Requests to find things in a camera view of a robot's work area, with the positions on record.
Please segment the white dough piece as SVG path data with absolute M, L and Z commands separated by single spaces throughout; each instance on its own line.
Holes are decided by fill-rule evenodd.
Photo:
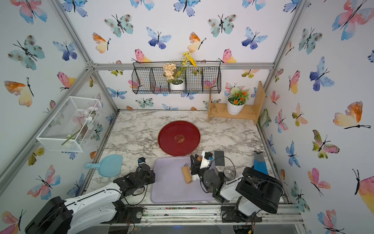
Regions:
M 194 174 L 194 175 L 191 175 L 191 181 L 196 181 L 196 180 L 199 180 L 199 175 L 198 174 Z

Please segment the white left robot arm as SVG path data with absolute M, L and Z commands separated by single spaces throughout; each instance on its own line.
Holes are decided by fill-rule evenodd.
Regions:
M 127 202 L 140 188 L 155 182 L 149 165 L 140 163 L 135 172 L 87 194 L 63 200 L 55 197 L 26 226 L 27 234 L 77 234 L 100 223 L 139 223 L 143 208 Z

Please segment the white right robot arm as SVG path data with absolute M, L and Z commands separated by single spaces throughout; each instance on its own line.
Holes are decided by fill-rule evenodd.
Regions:
M 223 204 L 238 199 L 236 210 L 245 216 L 256 216 L 260 211 L 277 213 L 283 186 L 268 174 L 263 152 L 255 152 L 254 166 L 244 168 L 241 176 L 237 176 L 234 167 L 233 178 L 217 171 L 218 162 L 233 163 L 222 152 L 215 158 L 211 152 L 203 152 L 202 156 L 191 155 L 190 159 L 192 178 L 199 179 L 203 192 L 212 194 L 217 202 Z

